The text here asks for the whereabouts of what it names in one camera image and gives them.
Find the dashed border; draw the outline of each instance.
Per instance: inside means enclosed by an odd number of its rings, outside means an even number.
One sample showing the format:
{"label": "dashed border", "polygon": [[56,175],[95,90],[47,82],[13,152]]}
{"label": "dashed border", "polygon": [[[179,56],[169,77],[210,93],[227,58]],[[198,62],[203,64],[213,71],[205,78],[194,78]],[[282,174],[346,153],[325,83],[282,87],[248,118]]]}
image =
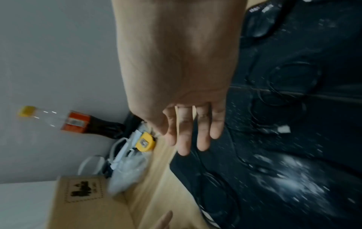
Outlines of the dashed border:
{"label": "dashed border", "polygon": [[68,191],[69,191],[69,182],[71,181],[70,179],[68,179],[68,181],[67,181],[67,188],[65,189],[65,196],[64,196],[64,201],[65,201],[65,203],[76,203],[76,202],[84,202],[84,201],[88,201],[88,200],[102,199],[102,198],[103,198],[102,183],[101,183],[101,181],[99,180],[99,178],[97,178],[97,179],[98,179],[98,181],[99,181],[99,189],[100,189],[100,192],[101,192],[101,196],[100,196],[100,197],[92,198],[92,199],[86,199],[86,200],[74,200],[74,201],[68,201],[68,200],[67,200]]}

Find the plastic bottle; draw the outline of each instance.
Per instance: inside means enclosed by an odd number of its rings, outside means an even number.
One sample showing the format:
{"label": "plastic bottle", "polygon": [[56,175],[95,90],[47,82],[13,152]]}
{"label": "plastic bottle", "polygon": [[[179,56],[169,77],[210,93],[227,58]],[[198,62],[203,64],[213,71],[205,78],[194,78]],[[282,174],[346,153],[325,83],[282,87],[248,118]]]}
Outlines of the plastic bottle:
{"label": "plastic bottle", "polygon": [[98,134],[112,139],[121,138],[125,129],[125,126],[121,123],[105,121],[75,111],[59,113],[57,111],[39,109],[34,106],[25,106],[19,112],[19,116],[36,118],[52,128],[64,131]]}

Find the yellow object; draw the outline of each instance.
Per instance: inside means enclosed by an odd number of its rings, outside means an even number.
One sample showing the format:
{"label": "yellow object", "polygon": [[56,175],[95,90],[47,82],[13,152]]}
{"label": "yellow object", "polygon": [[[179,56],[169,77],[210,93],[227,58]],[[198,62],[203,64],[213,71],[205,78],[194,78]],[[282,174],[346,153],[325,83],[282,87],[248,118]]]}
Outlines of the yellow object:
{"label": "yellow object", "polygon": [[149,133],[145,132],[141,135],[136,144],[136,148],[141,152],[153,150],[156,145],[155,138]]}
{"label": "yellow object", "polygon": [[18,115],[20,117],[32,117],[36,109],[37,108],[34,106],[25,106],[20,110]]}

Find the brown box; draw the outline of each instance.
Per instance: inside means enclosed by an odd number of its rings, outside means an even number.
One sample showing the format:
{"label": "brown box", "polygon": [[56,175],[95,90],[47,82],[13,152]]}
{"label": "brown box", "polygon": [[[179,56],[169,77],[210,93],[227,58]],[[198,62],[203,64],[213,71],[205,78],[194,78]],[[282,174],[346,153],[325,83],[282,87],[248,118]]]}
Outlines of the brown box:
{"label": "brown box", "polygon": [[103,176],[58,179],[48,229],[134,229],[123,194],[107,194]]}

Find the tape measure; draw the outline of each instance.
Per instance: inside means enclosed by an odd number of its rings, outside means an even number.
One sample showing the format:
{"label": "tape measure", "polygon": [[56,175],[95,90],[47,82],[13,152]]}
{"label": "tape measure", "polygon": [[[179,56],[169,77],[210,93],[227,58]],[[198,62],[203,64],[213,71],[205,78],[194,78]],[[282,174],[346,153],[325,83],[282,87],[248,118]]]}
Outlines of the tape measure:
{"label": "tape measure", "polygon": [[156,139],[147,132],[144,132],[138,142],[136,148],[141,152],[153,150],[156,145]]}

